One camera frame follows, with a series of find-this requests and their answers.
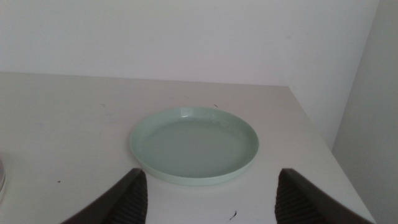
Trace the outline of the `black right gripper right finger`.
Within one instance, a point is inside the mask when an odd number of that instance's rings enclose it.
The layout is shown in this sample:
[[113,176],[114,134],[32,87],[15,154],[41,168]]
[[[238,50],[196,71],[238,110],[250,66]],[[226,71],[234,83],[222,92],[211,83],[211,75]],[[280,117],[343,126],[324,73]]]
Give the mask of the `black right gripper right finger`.
[[372,223],[288,168],[278,177],[274,213],[278,224]]

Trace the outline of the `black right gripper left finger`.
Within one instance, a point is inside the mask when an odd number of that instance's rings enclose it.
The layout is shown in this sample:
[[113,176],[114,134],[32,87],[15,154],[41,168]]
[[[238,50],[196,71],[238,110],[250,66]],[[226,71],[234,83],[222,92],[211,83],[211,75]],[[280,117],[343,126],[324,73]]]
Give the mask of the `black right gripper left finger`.
[[64,224],[145,224],[147,179],[142,169],[131,169],[121,180]]

